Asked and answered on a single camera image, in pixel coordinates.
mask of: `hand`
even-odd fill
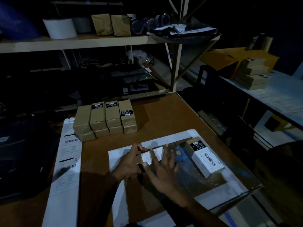
[[[112,175],[120,182],[133,174],[141,174],[136,156],[146,151],[147,149],[140,143],[134,143],[130,152],[121,157],[119,164],[112,171]]]
[[[175,153],[172,153],[171,159],[168,161],[168,147],[164,147],[163,157],[161,163],[158,161],[153,150],[151,152],[151,158],[156,169],[155,175],[148,165],[147,162],[143,163],[146,174],[149,176],[150,181],[155,188],[168,196],[174,203],[181,207],[185,207],[189,204],[190,199],[187,198],[186,194],[180,189],[177,179],[175,177],[178,171],[179,165],[175,164]]]

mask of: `wooden table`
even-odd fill
[[[108,151],[134,142],[144,142],[178,132],[195,129],[233,171],[248,190],[261,182],[243,165],[207,124],[176,93],[132,102],[138,132],[98,138],[83,143],[79,193],[78,225],[87,226],[87,216],[109,171]],[[49,187],[39,195],[23,201],[0,205],[0,226],[41,226]],[[112,226],[110,214],[107,226]]]

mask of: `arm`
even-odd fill
[[[151,157],[156,169],[156,175],[151,171],[147,162],[143,163],[146,174],[158,191],[168,196],[174,203],[184,208],[192,217],[194,224],[198,226],[226,226],[219,218],[215,217],[210,211],[201,206],[195,199],[187,194],[178,186],[175,174],[178,171],[178,164],[175,165],[175,156],[168,161],[167,146],[161,163],[157,160],[154,152],[151,151]]]
[[[145,151],[147,149],[141,144],[134,143],[130,152],[120,159],[116,168],[105,176],[104,189],[89,215],[89,218],[94,219],[92,226],[105,226],[120,182],[133,174],[142,173],[136,162],[136,156]]]

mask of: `table surface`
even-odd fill
[[[222,79],[262,102],[273,113],[282,115],[294,126],[303,129],[303,80],[277,71],[270,73],[269,77],[268,86],[257,90],[247,90],[233,80]]]
[[[176,93],[132,102],[138,132],[98,138],[82,145],[78,226],[87,226],[102,179],[109,171],[108,151],[195,129],[248,190],[261,182],[244,166],[207,124]],[[0,205],[0,226],[41,226],[49,188],[33,198]],[[110,214],[107,226],[112,226]]]

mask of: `black label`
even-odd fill
[[[132,110],[121,111],[121,116],[128,116],[134,114]]]
[[[97,108],[103,108],[103,103],[92,105],[92,110],[97,109]]]
[[[116,107],[118,106],[118,103],[107,103],[106,104],[106,108],[109,108],[109,107]]]
[[[200,150],[205,147],[201,140],[191,143],[190,146],[194,151]]]

